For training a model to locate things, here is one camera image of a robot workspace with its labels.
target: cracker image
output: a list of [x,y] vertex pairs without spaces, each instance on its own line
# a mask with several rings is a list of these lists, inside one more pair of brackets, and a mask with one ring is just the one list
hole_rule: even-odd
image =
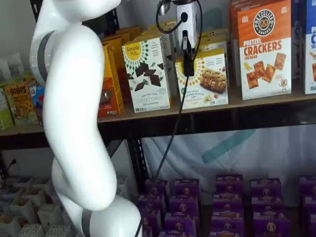
[[273,79],[273,76],[275,75],[275,72],[276,72],[276,67],[268,64],[265,70],[265,74],[262,77],[262,79],[270,83]]
[[283,70],[285,59],[286,59],[286,54],[277,53],[276,54],[276,61],[275,61],[275,68],[279,69],[279,70]]
[[222,94],[227,88],[226,74],[206,69],[201,74],[200,86],[210,91]]
[[265,74],[265,66],[263,65],[263,61],[257,62],[253,65],[255,69],[255,73],[258,78],[261,78]]
[[316,81],[316,63],[312,64],[314,81]]
[[247,80],[248,80],[249,89],[253,89],[259,86],[256,72],[247,73]]

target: white wall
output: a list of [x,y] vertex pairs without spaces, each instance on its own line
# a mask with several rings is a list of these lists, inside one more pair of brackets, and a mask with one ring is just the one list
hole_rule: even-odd
[[35,18],[29,0],[0,0],[0,58],[20,52],[26,71]]

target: snack package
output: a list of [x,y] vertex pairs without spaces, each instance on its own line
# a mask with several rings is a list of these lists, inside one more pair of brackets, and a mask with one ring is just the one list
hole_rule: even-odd
[[244,233],[243,224],[243,211],[212,212],[212,228],[220,228],[222,230],[238,230]]
[[145,35],[122,48],[134,111],[169,109],[171,93],[162,35]]
[[279,211],[285,209],[284,200],[281,196],[252,197],[251,204],[252,209],[256,211]]
[[243,193],[241,174],[217,174],[215,185],[217,192]]
[[242,198],[239,193],[213,193],[213,209],[214,210],[242,210]]
[[316,93],[316,3],[315,0],[303,2],[302,14],[306,16],[304,24],[304,92]]
[[105,67],[104,79],[99,105],[98,118],[120,115],[124,110],[122,93],[114,59],[114,48],[111,44],[103,44]]
[[168,231],[176,230],[187,235],[197,235],[195,218],[189,213],[167,213],[164,218],[164,227]]
[[145,227],[151,227],[153,231],[153,236],[157,237],[162,230],[162,224],[161,224],[161,215],[159,209],[141,209],[140,210],[142,220],[143,220],[143,226]]
[[291,93],[291,1],[239,11],[243,100]]
[[281,181],[278,178],[250,180],[250,193],[257,196],[282,195]]
[[[187,77],[183,58],[176,61],[180,97],[182,99]],[[195,75],[189,77],[183,109],[228,104],[224,50],[222,48],[199,52],[194,61]]]
[[290,221],[284,212],[254,212],[253,229],[256,236],[290,236]]

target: pretzel crackers box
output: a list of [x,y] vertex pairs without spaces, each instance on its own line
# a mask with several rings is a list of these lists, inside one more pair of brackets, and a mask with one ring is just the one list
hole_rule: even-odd
[[304,2],[306,22],[304,28],[305,67],[304,67],[304,92],[316,93],[316,1]]
[[243,100],[291,93],[291,1],[237,12]]

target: product packaging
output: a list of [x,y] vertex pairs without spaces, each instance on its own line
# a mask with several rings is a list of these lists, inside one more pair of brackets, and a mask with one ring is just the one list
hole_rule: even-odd
[[[176,71],[181,99],[187,77],[184,75],[183,58],[176,61]],[[224,50],[199,52],[194,61],[195,75],[189,77],[183,109],[228,104]]]
[[290,236],[290,221],[284,212],[254,212],[253,227],[256,236]]
[[40,207],[38,215],[45,233],[53,225],[64,224],[61,209],[58,205],[44,204]]
[[114,59],[114,48],[111,44],[103,44],[105,67],[98,117],[120,115],[124,110],[122,93]]
[[197,235],[195,217],[189,213],[167,213],[164,218],[164,226],[168,231],[176,230],[187,235]]
[[144,35],[122,49],[134,111],[169,109],[169,73],[162,36]]
[[20,230],[19,237],[45,237],[45,233],[40,224],[26,224],[22,230]]
[[257,196],[280,196],[282,195],[281,181],[278,178],[252,179],[250,180],[250,192]]
[[217,192],[243,193],[241,174],[218,174],[215,185]]

